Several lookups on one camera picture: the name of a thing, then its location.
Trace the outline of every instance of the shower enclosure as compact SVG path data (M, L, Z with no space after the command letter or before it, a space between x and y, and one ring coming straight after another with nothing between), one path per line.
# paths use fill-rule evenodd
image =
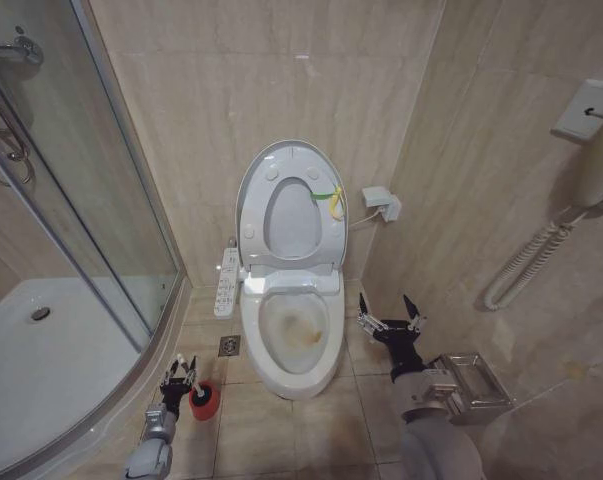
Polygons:
M1 1L0 478L89 428L182 279L89 4Z

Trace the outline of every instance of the toilet bowl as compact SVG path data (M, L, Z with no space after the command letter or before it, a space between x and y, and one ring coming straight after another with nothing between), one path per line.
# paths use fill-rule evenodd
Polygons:
M245 343L266 387L291 400L326 387L342 347L347 203L330 196L340 188L325 155L286 140L257 155L239 189Z

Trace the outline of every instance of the coiled phone cord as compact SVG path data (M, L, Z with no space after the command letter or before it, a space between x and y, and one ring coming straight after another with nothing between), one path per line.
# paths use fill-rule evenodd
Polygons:
M494 281L486 289L483 296L483 305L492 311L507 307L512 300L526 287L537 273L548 262L549 258L559 249L572 233L577 223L586 216L585 211L577 216L571 222L562 223L557 226L554 222L543 227L532 240L521 249L521 251L501 270ZM503 285L508 282L520 267L527 263L527 266L519 274L517 279L496 298Z

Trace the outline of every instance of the robotic arm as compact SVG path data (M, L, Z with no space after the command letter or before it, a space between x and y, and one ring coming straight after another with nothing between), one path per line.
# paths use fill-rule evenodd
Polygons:
M446 399L457 390L454 377L444 369L429 369L414 342L426 318L403 296L409 321L377 320L359 295L358 322L373 338L388 347L394 396L405 422L401 461L409 480L484 480L479 453L465 433L447 419Z
M185 377L175 378L179 366ZM170 369L165 372L159 389L163 394L161 403L151 404L145 412L143 441L132 452L125 466L124 479L164 480L172 465L172 440L179 419L181 397L196 388L196 357L188 365L178 354Z

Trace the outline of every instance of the stain in toilet bowl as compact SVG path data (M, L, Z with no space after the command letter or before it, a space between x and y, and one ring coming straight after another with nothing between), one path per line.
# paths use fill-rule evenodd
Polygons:
M323 332L317 330L310 320L295 312L283 317L282 327L283 338L292 347L312 347L319 343L323 336Z

